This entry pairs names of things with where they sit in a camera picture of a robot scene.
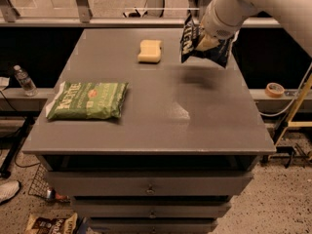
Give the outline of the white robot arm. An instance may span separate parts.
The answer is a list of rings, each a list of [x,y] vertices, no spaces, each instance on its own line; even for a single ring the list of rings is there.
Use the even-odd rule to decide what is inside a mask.
[[[204,35],[215,46],[217,39],[229,39],[259,12],[276,20],[312,57],[312,0],[212,0],[201,21]]]

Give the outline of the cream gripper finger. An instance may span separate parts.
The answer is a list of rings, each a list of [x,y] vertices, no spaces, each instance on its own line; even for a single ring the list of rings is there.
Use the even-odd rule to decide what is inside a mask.
[[[217,47],[219,41],[209,34],[200,34],[195,41],[195,50],[205,52],[206,50]]]

